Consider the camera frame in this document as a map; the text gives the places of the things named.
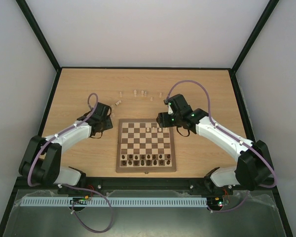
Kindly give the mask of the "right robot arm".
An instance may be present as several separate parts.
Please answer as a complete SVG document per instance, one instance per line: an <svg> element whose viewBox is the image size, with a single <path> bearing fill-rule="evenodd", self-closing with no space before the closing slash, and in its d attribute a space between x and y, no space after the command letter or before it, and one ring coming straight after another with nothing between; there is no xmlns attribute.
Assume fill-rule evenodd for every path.
<svg viewBox="0 0 296 237"><path fill-rule="evenodd" d="M271 188L275 185L265 184L275 172L271 165L267 145L259 140L253 142L221 126L210 116L208 111L200 108L193 110L181 94L164 100L167 112L159 113L156 121L162 128L184 128L188 133L202 136L227 152L236 166L214 168L207 174L206 190L217 193L223 186L240 185L253 191L257 187Z"/></svg>

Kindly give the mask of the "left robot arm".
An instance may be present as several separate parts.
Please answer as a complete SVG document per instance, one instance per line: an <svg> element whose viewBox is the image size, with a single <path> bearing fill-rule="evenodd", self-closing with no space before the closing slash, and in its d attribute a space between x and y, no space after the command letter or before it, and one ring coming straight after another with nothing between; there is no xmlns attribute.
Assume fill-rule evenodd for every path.
<svg viewBox="0 0 296 237"><path fill-rule="evenodd" d="M61 166L61 156L78 142L101 135L112 129L111 107L96 103L95 107L64 130L50 136L34 136L30 139L19 174L28 180L28 185L71 185L82 178L82 171Z"/></svg>

